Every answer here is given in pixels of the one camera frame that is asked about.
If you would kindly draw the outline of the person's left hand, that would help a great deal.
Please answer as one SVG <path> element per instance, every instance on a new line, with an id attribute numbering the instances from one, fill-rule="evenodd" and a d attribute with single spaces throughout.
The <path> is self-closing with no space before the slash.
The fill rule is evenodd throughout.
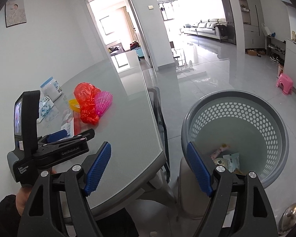
<path id="1" fill-rule="evenodd" d="M 22 216 L 25 210 L 25 206 L 31 194 L 31 191 L 32 191 L 32 187 L 24 186 L 24 187 L 21 187 L 18 193 L 16 194 L 15 204 L 16 204 L 17 212 L 19 213 L 20 216 Z"/>

